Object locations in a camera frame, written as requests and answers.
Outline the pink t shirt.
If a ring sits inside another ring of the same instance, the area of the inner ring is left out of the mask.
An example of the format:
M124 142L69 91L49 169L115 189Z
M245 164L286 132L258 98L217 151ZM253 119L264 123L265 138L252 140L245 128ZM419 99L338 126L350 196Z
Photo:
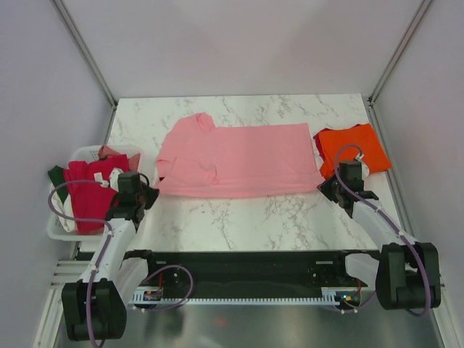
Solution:
M309 127L218 127L199 113L179 120L157 157L161 194L253 198L314 191L323 182Z

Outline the aluminium frame post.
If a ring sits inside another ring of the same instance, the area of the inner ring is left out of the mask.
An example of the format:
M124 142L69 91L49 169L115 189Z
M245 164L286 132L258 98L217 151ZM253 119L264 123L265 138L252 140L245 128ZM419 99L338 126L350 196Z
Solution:
M70 13L70 10L67 8L66 4L62 0L51 0L51 5L56 10L57 14L65 26L66 31L70 35L72 41L76 45L80 55L82 56L84 62L90 69L92 75L94 76L101 92L104 94L106 100L109 102L110 108L112 110L117 109L117 100L114 94L111 92L110 87L102 74L91 50L89 49L84 37L82 36L78 26L76 25L73 16Z
M415 10L414 15L409 21L404 33L402 34L401 39L395 47L392 55L387 62L383 72L380 75L380 78L376 82L372 92L367 97L367 103L370 108L373 108L373 105L376 103L381 92L383 91L385 85L389 81L392 73L395 71L397 65L399 64L401 58L404 56L407 51L410 43L414 39L415 34L418 32L421 23L423 22L424 17L427 15L428 11L432 7L434 0L422 0Z

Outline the white t shirt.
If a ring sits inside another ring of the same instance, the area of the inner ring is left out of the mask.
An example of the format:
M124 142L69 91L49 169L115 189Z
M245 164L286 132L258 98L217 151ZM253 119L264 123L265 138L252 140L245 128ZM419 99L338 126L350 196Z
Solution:
M58 211L61 215L66 215L68 217L74 217L73 213L73 206L72 206L72 199L69 194L66 202L63 204L61 203L57 192L54 192L52 197L51 197L51 205L53 208ZM58 216L59 223L63 230L67 233L74 233L77 231L77 223L74 220L69 220L66 218L61 217L60 215Z

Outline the dark green t shirt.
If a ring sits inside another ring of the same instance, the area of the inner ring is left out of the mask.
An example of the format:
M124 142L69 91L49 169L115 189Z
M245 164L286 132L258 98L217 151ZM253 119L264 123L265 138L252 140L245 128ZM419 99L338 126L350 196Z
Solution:
M57 165L55 165L52 169L48 171L48 177L54 187L57 187L65 183L64 169ZM57 190L57 195L61 203L64 204L69 196L67 187L66 186L60 187Z

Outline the right aluminium frame post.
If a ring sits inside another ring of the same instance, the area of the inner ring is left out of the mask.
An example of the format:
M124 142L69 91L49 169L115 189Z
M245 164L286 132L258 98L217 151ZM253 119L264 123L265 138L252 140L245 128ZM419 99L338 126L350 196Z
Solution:
M428 11L432 7L434 0L422 0L415 10L414 15L409 21L404 33L402 34L401 39L395 47L392 55L387 62L383 72L380 75L380 78L376 82L372 92L367 97L367 103L370 108L373 108L373 105L376 103L381 92L383 91L385 85L389 81L392 73L395 71L397 65L399 64L401 58L404 56L407 51L410 43L414 39L415 34L418 32L421 23L423 22L424 17L427 15Z

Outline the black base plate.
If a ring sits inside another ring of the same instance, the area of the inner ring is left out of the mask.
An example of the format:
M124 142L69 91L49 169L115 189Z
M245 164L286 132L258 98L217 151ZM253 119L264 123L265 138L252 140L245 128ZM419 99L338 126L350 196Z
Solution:
M373 288L348 275L341 251L293 252L153 252L141 254L149 275L143 287L187 299L195 297L316 296L335 291L340 300L371 294Z

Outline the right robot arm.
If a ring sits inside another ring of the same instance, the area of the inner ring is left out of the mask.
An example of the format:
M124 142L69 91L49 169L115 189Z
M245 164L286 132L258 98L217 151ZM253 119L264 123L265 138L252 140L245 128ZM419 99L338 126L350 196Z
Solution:
M318 190L360 225L380 252L377 257L363 252L346 256L332 267L335 282L346 286L357 278L374 288L385 310L406 310L416 317L441 304L437 248L417 241L382 210L378 197L364 189L360 162L341 162Z

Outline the dark red folded t shirt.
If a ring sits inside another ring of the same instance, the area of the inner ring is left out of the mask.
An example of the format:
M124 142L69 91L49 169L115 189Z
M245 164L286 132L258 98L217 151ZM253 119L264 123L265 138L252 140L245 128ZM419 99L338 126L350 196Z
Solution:
M321 159L323 161L325 161L326 157L324 155L323 147L322 147L321 142L320 142L320 134L317 133L316 135L314 135L313 139L315 141L315 146L316 146L316 149L318 150L319 156L321 157Z

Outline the magenta t shirt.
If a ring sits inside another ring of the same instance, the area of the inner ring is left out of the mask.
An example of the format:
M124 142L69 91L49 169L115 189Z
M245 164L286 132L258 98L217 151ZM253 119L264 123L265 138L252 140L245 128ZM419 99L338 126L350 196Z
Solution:
M109 180L109 174L117 167L128 172L128 157L125 154L110 157L95 162L72 161L68 169L64 170L65 180ZM72 199L72 208L75 218L103 220L109 209L113 196L116 194L111 188L91 183L71 183L67 190Z

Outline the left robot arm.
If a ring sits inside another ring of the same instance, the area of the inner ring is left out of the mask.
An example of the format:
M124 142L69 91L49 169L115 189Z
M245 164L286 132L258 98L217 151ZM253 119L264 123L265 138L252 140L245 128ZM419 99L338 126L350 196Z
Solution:
M159 192L146 175L121 173L117 193L103 220L104 232L98 249L76 282L62 288L62 306L68 338L102 347L105 341L122 337L127 306L138 285L151 285L159 277L156 264L141 254L125 258L144 214Z

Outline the left aluminium frame post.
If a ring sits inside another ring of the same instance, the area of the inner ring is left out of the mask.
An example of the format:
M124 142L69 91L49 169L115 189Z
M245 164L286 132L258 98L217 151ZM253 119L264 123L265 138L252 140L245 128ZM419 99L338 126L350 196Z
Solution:
M80 55L82 56L84 62L90 69L92 75L94 76L101 92L104 94L106 100L109 102L110 108L112 110L117 109L117 100L114 94L111 92L110 87L102 74L91 50L89 49L84 37L82 36L78 26L76 25L73 16L70 13L70 10L67 8L66 4L62 0L51 0L51 5L56 10L57 14L65 26L66 31L70 35L72 41L76 45Z

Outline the orange folded t shirt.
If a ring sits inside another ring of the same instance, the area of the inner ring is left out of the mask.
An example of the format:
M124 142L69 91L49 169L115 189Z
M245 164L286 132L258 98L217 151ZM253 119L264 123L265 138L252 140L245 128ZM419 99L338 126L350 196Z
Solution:
M362 152L364 154L363 160L369 166L370 173L379 173L392 168L392 164L370 124L355 125L341 130L325 128L319 131L319 134L326 157L320 168L320 173L325 179L329 179L335 174L336 155L346 145L349 147L341 152L340 162L353 160Z

